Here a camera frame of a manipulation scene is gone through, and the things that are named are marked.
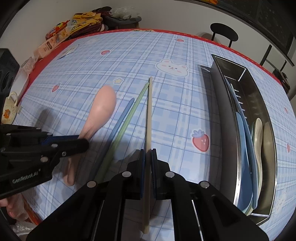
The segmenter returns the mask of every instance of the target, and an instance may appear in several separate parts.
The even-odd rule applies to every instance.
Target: beige mug
[[[12,100],[11,96],[15,95],[15,102]],[[17,93],[12,91],[9,96],[5,99],[4,108],[1,116],[1,122],[3,124],[12,124],[17,115]]]

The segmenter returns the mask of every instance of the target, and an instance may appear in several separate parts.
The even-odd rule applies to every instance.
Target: blue chopstick
[[[91,172],[89,174],[89,181],[94,180],[94,178],[95,178],[95,176],[96,176],[96,174],[97,174],[97,172],[98,172],[98,170],[99,170],[99,168],[100,168],[100,166],[102,164],[102,161],[103,161],[104,157],[106,156],[106,153],[109,150],[109,147],[110,147],[110,145],[111,145],[117,131],[119,130],[119,127],[121,126],[124,118],[128,114],[128,112],[129,112],[131,106],[133,105],[134,101],[135,101],[135,98],[131,98],[131,100],[128,102],[126,108],[122,112],[119,120],[117,121],[115,127],[113,128],[113,130],[112,130],[112,132],[110,134],[110,136],[108,137],[106,145],[103,147],[103,150],[102,150],[100,156],[97,158],[97,160],[94,163],[93,168],[91,169]]]
[[[245,131],[245,134],[246,134],[246,144],[247,144],[247,152],[248,152],[248,155],[251,159],[251,165],[252,165],[252,179],[253,179],[253,203],[252,203],[252,208],[253,209],[256,209],[257,205],[258,205],[258,167],[257,167],[257,159],[256,159],[256,156],[255,156],[255,150],[254,150],[254,145],[253,145],[253,141],[252,141],[252,137],[251,137],[251,133],[250,133],[250,130],[249,130],[249,127],[248,127],[248,123],[245,119],[245,116],[244,116],[244,113],[242,111],[242,108],[239,104],[239,101],[236,97],[236,94],[232,88],[232,86],[229,84],[228,80],[226,78],[224,78],[226,83],[227,83],[227,86],[228,86],[228,89],[235,101],[235,104],[237,106],[237,109],[239,111],[239,114],[241,115],[242,117],[242,122],[244,124],[244,131]]]

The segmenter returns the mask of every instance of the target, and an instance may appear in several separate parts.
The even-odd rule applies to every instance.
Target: pink spoon
[[[116,105],[116,93],[112,87],[103,86],[92,104],[89,116],[78,138],[90,140],[92,136],[110,119]],[[68,164],[64,170],[64,182],[67,186],[75,184],[75,175],[81,154],[68,158]]]

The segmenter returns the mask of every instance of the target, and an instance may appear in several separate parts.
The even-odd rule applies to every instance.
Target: mug handle
[[[8,96],[8,99],[11,99],[10,97],[12,96],[12,95],[15,95],[15,107],[17,106],[17,93],[15,93],[14,91],[12,91],[10,94],[9,94],[9,96]]]

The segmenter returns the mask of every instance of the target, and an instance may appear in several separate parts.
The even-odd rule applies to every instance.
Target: hand
[[[24,208],[23,196],[20,193],[0,200],[0,207],[6,207],[8,215],[18,221],[25,221],[28,218],[28,213]]]

